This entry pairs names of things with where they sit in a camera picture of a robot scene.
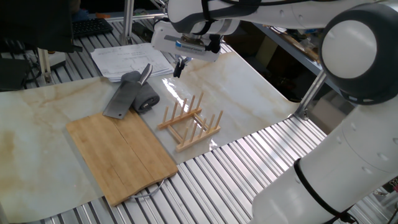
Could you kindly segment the white Franka Hand gripper body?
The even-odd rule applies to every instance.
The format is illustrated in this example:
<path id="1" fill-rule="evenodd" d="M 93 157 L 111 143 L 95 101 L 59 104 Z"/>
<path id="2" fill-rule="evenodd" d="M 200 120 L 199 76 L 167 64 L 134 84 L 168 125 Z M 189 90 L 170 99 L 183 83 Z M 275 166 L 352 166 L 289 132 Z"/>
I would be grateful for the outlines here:
<path id="1" fill-rule="evenodd" d="M 216 61 L 220 55 L 219 36 L 178 33 L 165 21 L 154 26 L 151 44 L 159 51 L 208 62 Z"/>

